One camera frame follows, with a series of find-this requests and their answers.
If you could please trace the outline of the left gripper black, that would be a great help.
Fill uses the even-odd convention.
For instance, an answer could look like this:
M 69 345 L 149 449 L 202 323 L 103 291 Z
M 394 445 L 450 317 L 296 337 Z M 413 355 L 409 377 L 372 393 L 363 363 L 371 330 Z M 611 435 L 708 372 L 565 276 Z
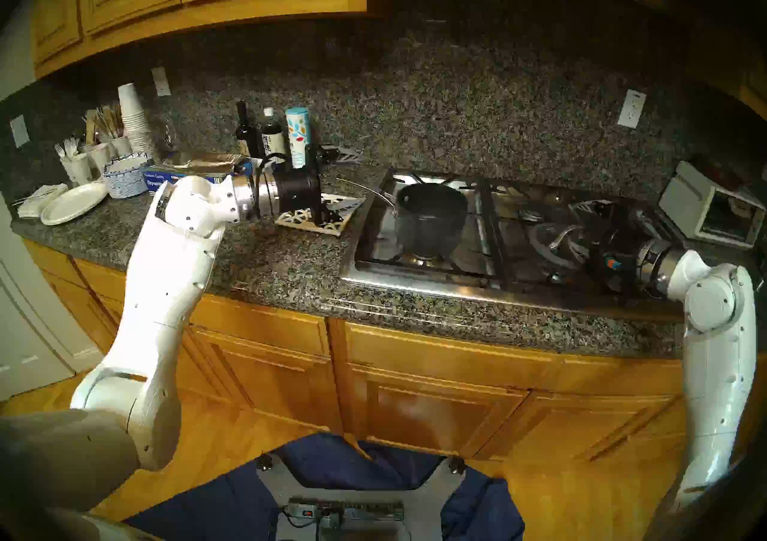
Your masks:
M 286 160 L 275 164 L 275 182 L 278 193 L 280 214 L 309 210 L 315 225 L 341 223 L 349 218 L 365 201 L 365 198 L 324 196 L 321 198 L 321 148 L 310 144 L 306 150 L 306 160 L 302 167 L 289 166 Z M 354 149 L 339 146 L 322 147 L 322 164 L 362 163 L 362 156 Z

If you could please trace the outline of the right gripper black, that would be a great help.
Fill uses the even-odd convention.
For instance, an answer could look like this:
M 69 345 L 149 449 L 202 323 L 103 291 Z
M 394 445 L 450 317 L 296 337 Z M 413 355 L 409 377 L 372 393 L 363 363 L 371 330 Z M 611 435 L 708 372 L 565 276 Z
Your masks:
M 595 221 L 588 238 L 566 238 L 566 251 L 574 263 L 591 256 L 591 276 L 602 289 L 616 296 L 639 296 L 637 259 L 649 240 L 643 219 L 646 206 L 638 201 L 582 200 L 569 204 L 579 221 Z

